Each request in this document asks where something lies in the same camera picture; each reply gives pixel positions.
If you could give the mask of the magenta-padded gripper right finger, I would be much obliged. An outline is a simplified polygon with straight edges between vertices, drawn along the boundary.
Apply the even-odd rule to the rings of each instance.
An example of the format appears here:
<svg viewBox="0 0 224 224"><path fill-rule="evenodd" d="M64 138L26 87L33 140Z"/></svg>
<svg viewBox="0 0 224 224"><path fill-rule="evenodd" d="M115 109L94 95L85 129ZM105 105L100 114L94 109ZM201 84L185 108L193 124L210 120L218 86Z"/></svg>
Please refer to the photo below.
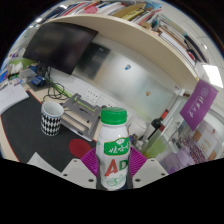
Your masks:
<svg viewBox="0 0 224 224"><path fill-rule="evenodd" d="M129 175L131 177L132 188L141 188L154 181L157 181L168 173L155 159L147 159L141 152L131 148L129 156Z"/></svg>

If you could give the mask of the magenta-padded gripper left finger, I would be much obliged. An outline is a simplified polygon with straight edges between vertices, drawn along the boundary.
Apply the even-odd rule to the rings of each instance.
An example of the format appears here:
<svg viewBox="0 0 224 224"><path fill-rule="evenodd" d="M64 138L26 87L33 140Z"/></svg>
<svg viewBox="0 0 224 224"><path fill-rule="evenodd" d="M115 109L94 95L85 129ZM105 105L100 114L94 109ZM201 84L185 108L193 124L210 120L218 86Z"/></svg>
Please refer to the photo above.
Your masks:
<svg viewBox="0 0 224 224"><path fill-rule="evenodd" d="M80 159L72 159L62 171L61 177L78 186L95 189L98 173L98 158L93 148Z"/></svg>

